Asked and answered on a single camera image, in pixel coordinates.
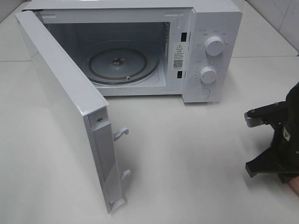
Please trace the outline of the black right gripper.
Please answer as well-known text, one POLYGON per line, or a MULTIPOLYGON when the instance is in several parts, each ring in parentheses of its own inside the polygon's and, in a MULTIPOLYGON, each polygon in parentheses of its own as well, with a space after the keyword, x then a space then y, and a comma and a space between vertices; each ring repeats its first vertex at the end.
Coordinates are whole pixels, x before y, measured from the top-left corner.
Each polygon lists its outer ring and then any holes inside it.
POLYGON ((261 153, 246 162, 245 169, 250 177, 263 173, 278 173, 285 184, 299 176, 299 138, 298 132, 291 132, 284 123, 272 125, 274 129, 271 153, 261 153))

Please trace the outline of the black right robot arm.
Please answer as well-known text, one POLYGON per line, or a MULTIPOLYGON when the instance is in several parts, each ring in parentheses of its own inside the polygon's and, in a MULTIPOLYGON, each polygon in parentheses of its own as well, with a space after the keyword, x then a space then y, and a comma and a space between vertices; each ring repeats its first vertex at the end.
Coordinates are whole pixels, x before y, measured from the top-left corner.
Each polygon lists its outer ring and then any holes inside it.
POLYGON ((271 125, 273 139, 268 149, 246 162, 245 169, 257 174, 277 174, 282 183, 299 176, 299 85, 287 94, 286 100, 251 109, 244 114, 248 127, 271 125))

